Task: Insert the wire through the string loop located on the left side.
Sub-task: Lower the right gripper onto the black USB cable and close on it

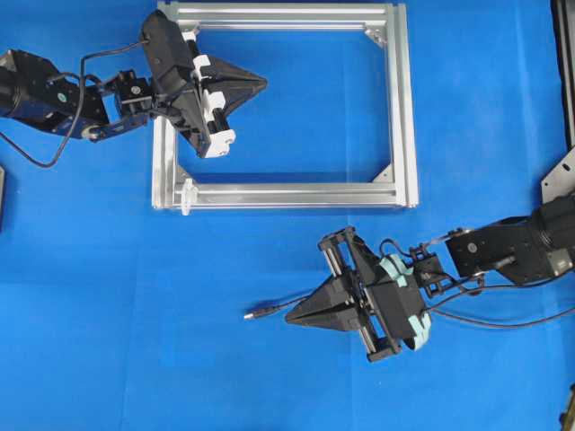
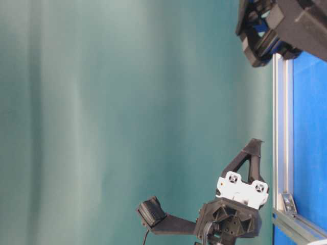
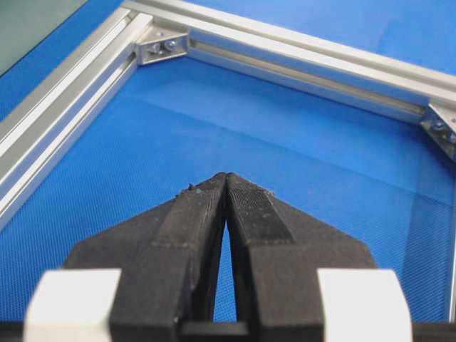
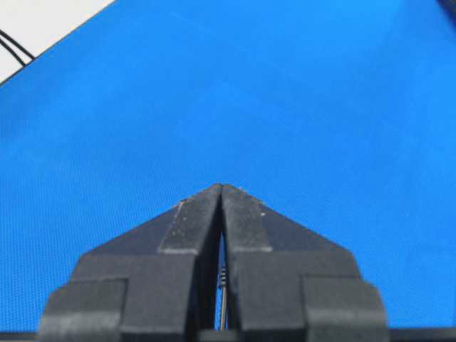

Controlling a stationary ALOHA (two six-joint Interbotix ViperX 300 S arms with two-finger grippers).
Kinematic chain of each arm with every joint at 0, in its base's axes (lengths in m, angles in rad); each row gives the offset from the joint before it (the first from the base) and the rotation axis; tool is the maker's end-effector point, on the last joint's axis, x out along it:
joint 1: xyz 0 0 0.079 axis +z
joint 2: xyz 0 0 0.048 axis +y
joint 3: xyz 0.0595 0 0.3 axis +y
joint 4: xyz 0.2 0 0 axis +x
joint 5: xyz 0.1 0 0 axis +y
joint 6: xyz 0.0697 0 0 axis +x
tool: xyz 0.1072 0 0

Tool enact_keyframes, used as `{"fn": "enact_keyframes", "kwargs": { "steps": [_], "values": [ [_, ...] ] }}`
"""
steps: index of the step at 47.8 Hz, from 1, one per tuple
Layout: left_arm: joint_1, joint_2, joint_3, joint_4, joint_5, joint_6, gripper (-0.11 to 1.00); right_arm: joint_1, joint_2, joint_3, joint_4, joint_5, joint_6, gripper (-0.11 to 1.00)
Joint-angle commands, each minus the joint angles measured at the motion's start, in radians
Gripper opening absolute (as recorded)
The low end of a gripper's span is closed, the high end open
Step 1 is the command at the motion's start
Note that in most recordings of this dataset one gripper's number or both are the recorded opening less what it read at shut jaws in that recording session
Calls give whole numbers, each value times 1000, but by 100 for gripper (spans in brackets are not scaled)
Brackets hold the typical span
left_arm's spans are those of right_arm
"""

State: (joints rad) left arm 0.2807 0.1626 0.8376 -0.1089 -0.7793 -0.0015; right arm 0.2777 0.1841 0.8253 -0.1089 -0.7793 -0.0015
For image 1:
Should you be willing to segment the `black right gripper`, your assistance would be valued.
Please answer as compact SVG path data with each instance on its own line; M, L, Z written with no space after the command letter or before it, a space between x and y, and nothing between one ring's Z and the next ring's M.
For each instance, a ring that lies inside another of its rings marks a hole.
M324 236L318 248L332 275L286 315L286 323L356 331L370 362L428 342L431 318L401 259L376 256L353 227Z

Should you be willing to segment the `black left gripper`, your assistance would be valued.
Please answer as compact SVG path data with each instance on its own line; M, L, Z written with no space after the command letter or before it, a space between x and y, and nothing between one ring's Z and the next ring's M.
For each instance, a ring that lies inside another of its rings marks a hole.
M225 156L235 141L226 117L268 86L266 78L218 57L194 53L195 40L184 39L180 27L160 10L141 27L146 59L156 91L155 114L167 118L199 158ZM202 72L220 80L208 84Z

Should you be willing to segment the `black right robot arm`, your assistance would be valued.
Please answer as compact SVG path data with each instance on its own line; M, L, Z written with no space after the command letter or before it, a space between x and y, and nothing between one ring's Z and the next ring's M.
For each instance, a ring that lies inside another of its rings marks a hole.
M330 276L290 311L285 321L302 327L359 333L367 359L418 350L428 339L431 307L425 300L475 282L495 271L514 287L551 281L574 268L574 197L542 204L531 215L508 217L482 228L457 229L442 237L458 278L443 269L423 243L408 252L375 254L348 226L322 238L319 250Z

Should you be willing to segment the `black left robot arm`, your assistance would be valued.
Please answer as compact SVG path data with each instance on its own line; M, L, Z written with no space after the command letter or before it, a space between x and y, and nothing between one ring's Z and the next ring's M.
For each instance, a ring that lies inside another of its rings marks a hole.
M1 115L41 132L98 142L166 119L199 158L228 154L235 141L228 116L267 87L267 80L199 52L163 12L150 13L137 42L151 77L133 70L108 80L59 71L49 60L10 49L1 57Z

